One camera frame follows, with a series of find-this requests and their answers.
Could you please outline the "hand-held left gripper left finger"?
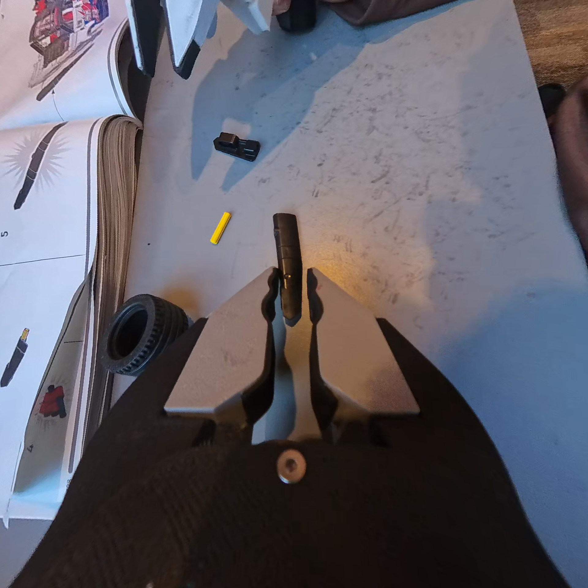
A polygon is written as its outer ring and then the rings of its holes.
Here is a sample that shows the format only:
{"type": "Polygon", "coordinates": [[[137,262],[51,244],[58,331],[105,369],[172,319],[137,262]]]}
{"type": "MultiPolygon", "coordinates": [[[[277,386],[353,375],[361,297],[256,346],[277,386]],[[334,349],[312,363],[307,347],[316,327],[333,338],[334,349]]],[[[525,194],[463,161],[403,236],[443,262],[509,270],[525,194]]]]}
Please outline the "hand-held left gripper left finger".
{"type": "Polygon", "coordinates": [[[278,270],[269,267],[207,317],[165,404],[168,416],[254,425],[268,411],[278,290],[278,270]]]}

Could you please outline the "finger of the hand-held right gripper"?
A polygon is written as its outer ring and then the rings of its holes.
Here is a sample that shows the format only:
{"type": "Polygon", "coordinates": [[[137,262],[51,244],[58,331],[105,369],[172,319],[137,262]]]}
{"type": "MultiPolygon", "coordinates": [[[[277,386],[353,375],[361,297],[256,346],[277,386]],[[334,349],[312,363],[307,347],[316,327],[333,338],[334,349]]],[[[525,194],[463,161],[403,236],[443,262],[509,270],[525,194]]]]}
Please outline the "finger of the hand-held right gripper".
{"type": "Polygon", "coordinates": [[[137,68],[154,77],[162,34],[162,1],[125,1],[125,6],[137,68]]]}
{"type": "Polygon", "coordinates": [[[174,72],[188,79],[209,30],[218,1],[161,1],[174,72]]]}

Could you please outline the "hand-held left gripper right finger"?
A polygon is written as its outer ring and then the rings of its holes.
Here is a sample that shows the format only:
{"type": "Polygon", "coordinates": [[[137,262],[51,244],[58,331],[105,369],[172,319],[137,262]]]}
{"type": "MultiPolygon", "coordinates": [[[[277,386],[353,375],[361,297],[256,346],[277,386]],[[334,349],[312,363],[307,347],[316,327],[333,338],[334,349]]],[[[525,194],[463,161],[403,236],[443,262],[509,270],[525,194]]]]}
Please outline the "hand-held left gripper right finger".
{"type": "Polygon", "coordinates": [[[311,403],[320,430],[419,405],[375,315],[323,272],[307,270],[311,403]]]}

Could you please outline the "black rubber tyre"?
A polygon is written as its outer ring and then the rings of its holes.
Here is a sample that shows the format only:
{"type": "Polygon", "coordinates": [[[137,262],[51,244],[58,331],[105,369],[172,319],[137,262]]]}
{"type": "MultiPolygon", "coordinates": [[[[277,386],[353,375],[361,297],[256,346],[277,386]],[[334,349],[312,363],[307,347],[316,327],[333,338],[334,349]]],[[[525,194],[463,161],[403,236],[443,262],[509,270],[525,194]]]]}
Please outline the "black rubber tyre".
{"type": "Polygon", "coordinates": [[[125,301],[111,318],[99,357],[109,373],[138,377],[189,327],[184,310],[147,293],[125,301]]]}

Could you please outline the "black brick piece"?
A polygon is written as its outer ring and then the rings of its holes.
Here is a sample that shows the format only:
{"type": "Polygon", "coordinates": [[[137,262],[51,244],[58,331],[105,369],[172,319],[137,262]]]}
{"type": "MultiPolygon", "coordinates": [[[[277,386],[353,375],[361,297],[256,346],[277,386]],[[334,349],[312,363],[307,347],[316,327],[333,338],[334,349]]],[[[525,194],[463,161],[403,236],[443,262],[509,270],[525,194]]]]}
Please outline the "black brick piece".
{"type": "Polygon", "coordinates": [[[300,258],[279,260],[282,314],[287,326],[293,327],[302,317],[303,266],[300,258]]]}
{"type": "Polygon", "coordinates": [[[214,139],[213,144],[217,151],[248,162],[255,161],[261,150],[260,142],[253,139],[241,139],[228,132],[221,132],[214,139]]]}

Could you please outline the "yellow axle piece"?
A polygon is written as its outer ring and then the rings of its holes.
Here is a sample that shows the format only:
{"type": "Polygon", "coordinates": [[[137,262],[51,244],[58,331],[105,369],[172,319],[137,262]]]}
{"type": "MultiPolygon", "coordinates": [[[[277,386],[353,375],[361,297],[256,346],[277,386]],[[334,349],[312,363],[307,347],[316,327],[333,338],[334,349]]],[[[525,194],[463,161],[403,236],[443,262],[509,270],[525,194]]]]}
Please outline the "yellow axle piece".
{"type": "Polygon", "coordinates": [[[222,214],[219,222],[217,223],[217,226],[215,227],[212,233],[212,236],[210,237],[210,243],[212,245],[217,246],[219,244],[219,241],[222,238],[222,235],[224,234],[224,231],[226,230],[226,227],[229,224],[231,217],[232,215],[230,212],[224,212],[222,214]]]}

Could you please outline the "grey desk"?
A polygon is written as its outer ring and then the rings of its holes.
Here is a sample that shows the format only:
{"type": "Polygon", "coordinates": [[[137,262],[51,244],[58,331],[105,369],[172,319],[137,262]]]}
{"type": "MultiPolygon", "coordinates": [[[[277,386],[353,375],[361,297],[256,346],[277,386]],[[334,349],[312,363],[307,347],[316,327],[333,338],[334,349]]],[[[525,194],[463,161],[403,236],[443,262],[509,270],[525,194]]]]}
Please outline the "grey desk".
{"type": "Polygon", "coordinates": [[[264,39],[220,12],[189,80],[159,63],[151,83],[121,303],[157,296],[189,327],[138,377],[109,373],[14,586],[587,587],[587,266],[512,2],[364,29],[325,9],[264,39]],[[217,151],[221,132],[256,160],[217,151]],[[207,317],[269,267],[268,411],[168,416],[207,317]],[[319,429],[310,268],[375,315],[418,415],[319,429]]]}

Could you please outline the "building instruction booklet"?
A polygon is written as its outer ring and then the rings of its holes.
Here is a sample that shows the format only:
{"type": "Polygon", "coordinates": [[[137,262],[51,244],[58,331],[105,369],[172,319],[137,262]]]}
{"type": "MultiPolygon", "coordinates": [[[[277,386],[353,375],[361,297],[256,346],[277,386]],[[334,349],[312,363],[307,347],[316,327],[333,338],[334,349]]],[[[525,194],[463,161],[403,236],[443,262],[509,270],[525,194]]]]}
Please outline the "building instruction booklet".
{"type": "Polygon", "coordinates": [[[51,520],[104,419],[149,82],[129,1],[1,1],[1,522],[51,520]]]}

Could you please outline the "person's brown clothing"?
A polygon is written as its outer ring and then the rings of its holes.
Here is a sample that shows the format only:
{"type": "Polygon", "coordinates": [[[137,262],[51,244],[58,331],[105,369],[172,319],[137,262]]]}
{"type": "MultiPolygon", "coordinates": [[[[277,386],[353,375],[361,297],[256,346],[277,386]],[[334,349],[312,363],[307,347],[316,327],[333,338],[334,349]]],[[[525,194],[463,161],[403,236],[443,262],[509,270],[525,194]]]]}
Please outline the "person's brown clothing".
{"type": "Polygon", "coordinates": [[[587,260],[587,78],[562,100],[550,125],[564,205],[587,260]]]}

